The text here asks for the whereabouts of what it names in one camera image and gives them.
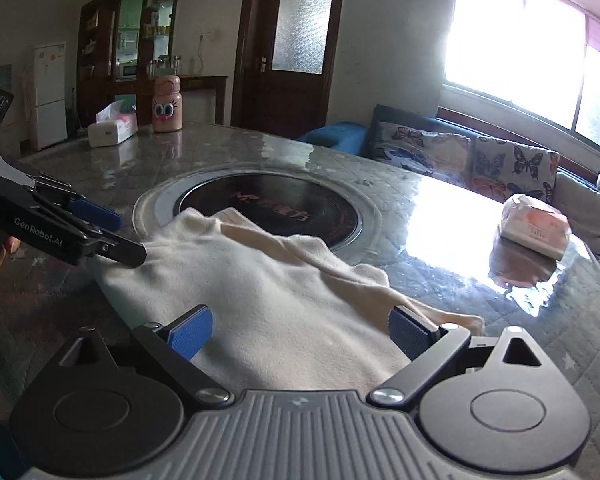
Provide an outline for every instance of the round table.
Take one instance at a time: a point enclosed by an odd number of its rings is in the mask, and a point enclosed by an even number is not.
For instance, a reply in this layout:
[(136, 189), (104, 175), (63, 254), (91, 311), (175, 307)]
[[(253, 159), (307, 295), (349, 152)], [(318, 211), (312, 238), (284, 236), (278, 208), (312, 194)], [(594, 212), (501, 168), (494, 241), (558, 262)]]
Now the round table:
[[(600, 478), (600, 264), (572, 237), (556, 264), (498, 242), (502, 205), (471, 191), (327, 148), (256, 132), (188, 123), (174, 134), (140, 132), (118, 146), (77, 140), (30, 156), (39, 170), (121, 213), (136, 236), (139, 196), (174, 176), (216, 166), (287, 168), (365, 195), (381, 219), (368, 243), (341, 257), (384, 269), (393, 288), (443, 310), (477, 314), (486, 335), (524, 327), (582, 396), (592, 438), (579, 472)], [(23, 247), (0, 270), (0, 381), (16, 399), (65, 337), (97, 326), (126, 338), (84, 266)]]

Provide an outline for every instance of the tissue box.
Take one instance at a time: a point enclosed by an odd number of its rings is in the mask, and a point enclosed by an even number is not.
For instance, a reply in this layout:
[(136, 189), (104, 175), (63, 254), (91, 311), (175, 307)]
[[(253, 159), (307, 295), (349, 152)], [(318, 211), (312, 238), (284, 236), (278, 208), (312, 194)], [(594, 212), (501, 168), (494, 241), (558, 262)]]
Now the tissue box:
[(136, 114), (121, 114), (124, 101), (116, 101), (96, 114), (96, 122), (87, 128), (89, 145), (115, 146), (127, 140), (138, 130)]
[(560, 260), (569, 245), (567, 217), (541, 200), (515, 194), (502, 207), (500, 236)]

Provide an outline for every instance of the refrigerator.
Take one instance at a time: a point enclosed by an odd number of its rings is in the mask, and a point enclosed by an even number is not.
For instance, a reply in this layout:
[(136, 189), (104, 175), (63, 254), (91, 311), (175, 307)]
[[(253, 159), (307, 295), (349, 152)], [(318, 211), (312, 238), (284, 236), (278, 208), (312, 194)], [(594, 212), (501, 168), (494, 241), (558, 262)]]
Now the refrigerator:
[(64, 111), (66, 44), (36, 47), (33, 57), (30, 141), (34, 150), (67, 138)]

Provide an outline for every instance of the butterfly cushion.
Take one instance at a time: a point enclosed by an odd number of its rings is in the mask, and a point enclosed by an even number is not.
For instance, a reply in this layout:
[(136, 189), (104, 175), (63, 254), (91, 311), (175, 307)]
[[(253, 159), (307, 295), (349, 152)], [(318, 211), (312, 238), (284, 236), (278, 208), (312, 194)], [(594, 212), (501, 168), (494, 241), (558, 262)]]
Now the butterfly cushion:
[(468, 187), (470, 153), (471, 140), (465, 136), (381, 122), (374, 139), (373, 159)]
[(559, 163), (556, 152), (481, 136), (475, 143), (472, 189), (498, 202), (523, 193), (550, 204)]

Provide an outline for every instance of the white towel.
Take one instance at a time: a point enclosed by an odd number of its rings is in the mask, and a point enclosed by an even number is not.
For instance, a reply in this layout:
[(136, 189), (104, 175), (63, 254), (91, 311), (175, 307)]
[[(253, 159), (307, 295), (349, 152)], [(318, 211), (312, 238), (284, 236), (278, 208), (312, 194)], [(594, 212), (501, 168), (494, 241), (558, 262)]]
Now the white towel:
[(362, 395), (409, 363), (387, 317), (403, 305), (478, 335), (480, 317), (431, 308), (389, 288), (383, 270), (351, 267), (319, 238), (271, 235), (235, 209), (179, 214), (145, 243), (137, 269), (98, 258), (96, 280), (126, 324), (169, 324), (211, 309), (211, 339), (192, 362), (239, 394), (245, 388), (356, 389)]

